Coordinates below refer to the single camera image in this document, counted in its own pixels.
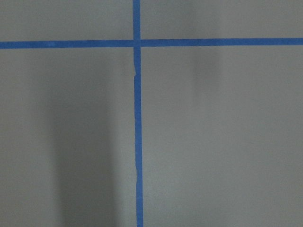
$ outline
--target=gray wall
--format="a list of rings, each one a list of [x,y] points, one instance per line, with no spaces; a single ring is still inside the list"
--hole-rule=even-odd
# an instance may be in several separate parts
[[[302,37],[302,1],[142,0],[142,38]],[[132,1],[3,0],[0,41],[132,39]],[[303,223],[300,46],[142,49],[146,227]],[[132,48],[0,50],[0,225],[134,227]]]

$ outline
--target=blue line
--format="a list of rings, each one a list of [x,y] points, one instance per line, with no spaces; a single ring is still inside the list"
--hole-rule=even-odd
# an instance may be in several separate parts
[[[133,40],[71,40],[0,42],[0,49],[133,47]]]
[[[142,39],[142,47],[156,46],[253,46],[303,45],[303,38],[243,38],[243,39]]]
[[[143,227],[140,0],[133,0],[133,26],[134,26],[134,68],[135,68],[135,77],[134,77],[135,162],[136,162],[136,171],[137,171],[136,214],[137,214],[137,227]]]

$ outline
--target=horizontal blue line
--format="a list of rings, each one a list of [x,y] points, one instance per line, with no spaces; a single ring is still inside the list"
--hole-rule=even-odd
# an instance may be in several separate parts
[[[303,45],[303,38],[142,39],[142,47]],[[0,42],[0,49],[133,47],[133,40]]]
[[[303,38],[142,39],[142,47],[303,45]]]
[[[0,49],[133,47],[133,40],[71,40],[0,42]]]

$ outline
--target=gray floor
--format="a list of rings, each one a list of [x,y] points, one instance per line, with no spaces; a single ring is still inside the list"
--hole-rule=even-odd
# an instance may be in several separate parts
[[[303,37],[300,0],[142,0],[142,38]],[[0,41],[132,39],[132,1],[3,0]],[[145,227],[303,224],[303,47],[142,48]],[[0,50],[0,225],[134,227],[132,48]]]

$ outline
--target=blue tape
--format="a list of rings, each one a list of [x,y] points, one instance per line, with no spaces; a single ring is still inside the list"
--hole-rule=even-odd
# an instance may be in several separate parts
[[[133,47],[133,40],[72,40],[0,42],[0,49]]]
[[[243,39],[142,39],[142,47],[159,46],[252,46],[303,45],[303,38],[243,38]]]
[[[135,162],[136,162],[136,171],[137,171],[136,215],[137,215],[137,227],[143,227],[140,0],[133,0],[133,26],[134,26],[134,68],[135,68],[135,77],[134,77]]]

